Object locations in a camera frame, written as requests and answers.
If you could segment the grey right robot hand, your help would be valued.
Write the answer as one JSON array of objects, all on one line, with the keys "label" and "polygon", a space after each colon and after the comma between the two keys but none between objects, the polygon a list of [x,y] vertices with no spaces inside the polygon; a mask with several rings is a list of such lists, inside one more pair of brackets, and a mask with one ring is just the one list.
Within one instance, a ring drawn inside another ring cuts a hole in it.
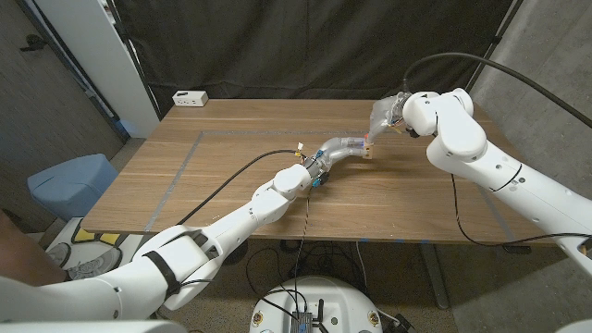
[{"label": "grey right robot hand", "polygon": [[365,136],[367,144],[373,144],[376,137],[386,129],[397,128],[404,124],[402,110],[411,96],[410,92],[398,92],[396,95],[374,102],[369,131]]}]

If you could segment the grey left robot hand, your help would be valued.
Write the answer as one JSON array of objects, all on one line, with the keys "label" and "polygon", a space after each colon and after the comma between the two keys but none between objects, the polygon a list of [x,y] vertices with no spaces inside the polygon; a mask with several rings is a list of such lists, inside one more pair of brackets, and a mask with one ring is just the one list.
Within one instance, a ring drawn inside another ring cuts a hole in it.
[{"label": "grey left robot hand", "polygon": [[338,161],[349,157],[367,157],[364,149],[364,138],[359,137],[335,137],[326,141],[315,154],[304,160],[304,167],[312,179],[316,179],[321,173],[328,172]]}]

